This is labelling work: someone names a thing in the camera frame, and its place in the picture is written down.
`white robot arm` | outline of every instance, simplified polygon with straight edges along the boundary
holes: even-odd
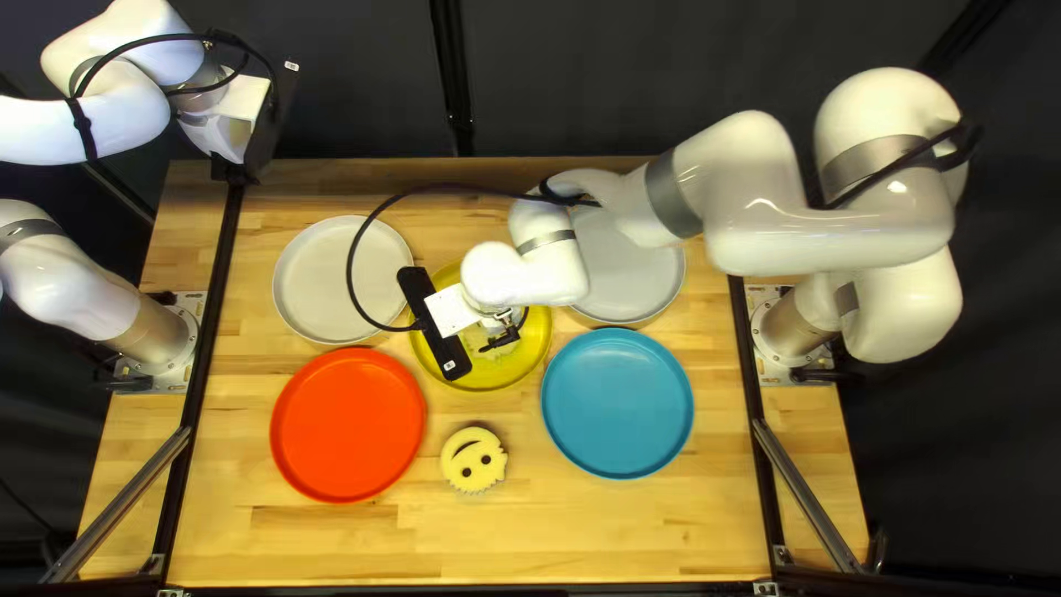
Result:
[[[115,0],[100,16],[52,41],[40,55],[48,78],[67,96],[107,52],[149,36],[191,33],[164,0]],[[243,152],[265,100],[268,81],[238,75],[203,93],[173,94],[202,87],[232,71],[214,64],[195,40],[169,40],[134,48],[106,64],[77,100],[91,122],[98,157],[141,145],[166,129],[171,104],[178,122],[203,152],[233,163]],[[67,101],[0,95],[0,160],[50,165],[84,161],[86,147]]]
[[[30,317],[160,373],[191,357],[195,331],[85,254],[39,207],[0,199],[0,293]]]
[[[191,29],[164,0],[115,0],[102,15],[52,41],[40,66],[73,98],[101,57],[167,34],[191,34]],[[243,163],[271,83],[243,74],[224,83],[232,73],[198,40],[155,40],[99,67],[80,98],[0,95],[0,160],[47,165],[119,153],[158,136],[175,108],[196,146]],[[79,111],[87,121],[75,118]],[[84,126],[90,135],[83,135]],[[192,358],[196,324],[190,316],[168,311],[98,265],[47,213],[25,201],[0,199],[0,293],[39,321],[122,353],[142,374],[184,371]]]
[[[915,71],[882,68],[845,81],[815,125],[825,199],[952,128],[960,116],[938,83]],[[954,148],[944,141],[934,151]],[[841,208],[814,209],[784,127],[767,113],[743,111],[628,174],[572,170],[545,183],[560,195],[593,195],[639,245],[702,232],[710,258],[726,273],[813,274],[768,315],[769,333],[755,337],[761,350],[795,366],[839,333],[853,356],[870,363],[916,356],[946,334],[961,310],[946,243],[966,171],[962,164],[941,173],[925,156]],[[525,203],[512,212],[529,209]],[[516,251],[501,243],[474,247],[462,266],[473,308],[570,304],[587,291],[585,267],[567,262],[578,254],[570,221],[557,213],[550,226],[529,231],[522,221],[510,222],[514,242],[530,246],[518,252],[535,265],[517,264]],[[503,269],[521,273],[514,279]]]

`wooden tabletop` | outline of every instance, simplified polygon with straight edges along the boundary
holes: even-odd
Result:
[[[438,180],[525,190],[577,166],[628,171],[644,158],[279,160],[244,201],[213,364],[168,581],[224,585],[464,584],[749,580],[769,575],[726,277],[700,239],[685,247],[678,300],[641,330],[681,363],[696,415],[682,453],[650,477],[608,481],[570,463],[541,421],[544,366],[516,386],[470,394],[424,372],[408,338],[368,345],[401,362],[428,401],[423,445],[410,471],[376,498],[315,503],[284,482],[268,423],[284,384],[333,348],[291,332],[273,306],[280,251],[307,226],[367,213],[388,194]],[[170,168],[141,286],[203,289],[225,188],[205,161]],[[508,242],[509,200],[406,198],[381,220],[434,270],[484,240]],[[554,310],[550,357],[588,331]],[[764,390],[771,427],[856,554],[867,533],[835,389]],[[179,397],[115,397],[82,520],[86,527],[176,428]],[[441,479],[442,441],[488,422],[510,454],[506,480],[481,496]],[[83,577],[136,570],[146,560],[164,477],[111,534]],[[783,484],[786,543],[801,563],[824,556]]]

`smiley face sponge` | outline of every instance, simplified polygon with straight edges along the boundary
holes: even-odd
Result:
[[[439,460],[442,476],[453,489],[481,493],[505,480],[508,455],[489,431],[465,427],[446,440]]]

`blue plate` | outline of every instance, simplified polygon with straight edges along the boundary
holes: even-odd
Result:
[[[563,456],[607,479],[666,467],[693,428],[689,377],[659,343],[618,328],[575,338],[549,364],[545,428]]]

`translucent yellow bowl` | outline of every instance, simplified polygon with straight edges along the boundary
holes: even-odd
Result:
[[[436,289],[459,282],[460,262],[450,263],[438,269],[431,276],[431,281]],[[471,358],[471,373],[454,382],[442,377],[442,372],[438,369],[423,334],[412,332],[410,340],[413,343],[413,352],[420,366],[442,384],[470,392],[500,390],[526,377],[545,358],[549,345],[553,340],[553,315],[549,308],[530,308],[526,323],[520,329],[520,340],[509,346],[512,349],[507,354],[504,354],[507,347],[502,347],[491,351],[495,353],[494,355],[489,353],[484,355],[479,349],[485,341],[479,340],[476,345],[469,345],[464,332],[457,336]]]

